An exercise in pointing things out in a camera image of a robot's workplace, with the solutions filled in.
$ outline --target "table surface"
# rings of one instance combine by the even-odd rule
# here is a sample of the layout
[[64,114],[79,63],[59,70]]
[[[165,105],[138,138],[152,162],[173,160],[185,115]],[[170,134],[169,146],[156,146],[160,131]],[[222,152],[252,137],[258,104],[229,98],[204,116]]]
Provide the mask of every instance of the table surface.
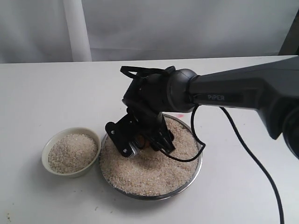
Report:
[[[289,56],[164,61],[0,65],[0,223],[279,223],[267,178],[240,145],[217,107],[200,107],[198,136],[207,143],[202,169],[183,193],[164,201],[128,198],[100,176],[99,166],[65,179],[41,164],[45,143],[57,132],[82,126],[101,138],[109,121],[126,112],[121,99],[130,79],[122,65],[175,65],[198,74],[273,62]],[[272,140],[255,111],[229,109],[249,148],[279,189],[285,223],[299,223],[299,161],[282,136]],[[190,114],[174,114],[190,124]]]

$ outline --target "black wire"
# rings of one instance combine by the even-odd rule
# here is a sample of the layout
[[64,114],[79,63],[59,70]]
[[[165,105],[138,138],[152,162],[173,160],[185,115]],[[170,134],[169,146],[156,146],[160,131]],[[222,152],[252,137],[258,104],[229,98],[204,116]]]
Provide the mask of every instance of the black wire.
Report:
[[195,140],[201,144],[201,149],[198,151],[198,153],[191,159],[188,159],[188,160],[182,160],[182,159],[179,159],[179,158],[176,158],[176,157],[173,157],[171,155],[168,155],[164,150],[160,149],[160,151],[166,155],[167,157],[173,159],[173,160],[176,160],[176,161],[179,161],[179,162],[192,162],[193,160],[196,160],[200,154],[202,153],[202,151],[204,150],[204,148],[206,147],[206,144],[204,142],[202,142],[196,135],[195,133],[195,129],[194,129],[194,116],[195,116],[195,113],[196,113],[196,110],[197,108],[199,107],[200,105],[196,105],[192,111],[192,114],[191,114],[191,132],[192,132],[192,135],[194,136]]
[[279,211],[279,220],[280,220],[280,224],[284,224],[284,211],[282,208],[282,203],[281,203],[281,199],[280,199],[280,195],[278,192],[278,189],[276,187],[276,184],[274,182],[274,180],[272,179],[271,175],[268,173],[268,171],[266,170],[266,168],[262,165],[262,163],[256,158],[256,156],[250,151],[250,149],[248,148],[248,146],[245,144],[244,140],[242,139],[232,117],[229,115],[228,111],[223,108],[220,107],[220,109],[222,109],[222,111],[225,113],[225,115],[227,116],[231,126],[233,127],[233,130],[238,138],[238,140],[240,141],[240,143],[242,144],[242,146],[244,147],[244,149],[246,150],[246,152],[251,156],[251,158],[254,160],[254,162],[256,162],[256,164],[260,167],[260,169],[263,171],[263,173],[266,175],[266,177],[268,178],[273,190],[274,190],[274,194],[277,200],[277,205],[278,205],[278,211]]

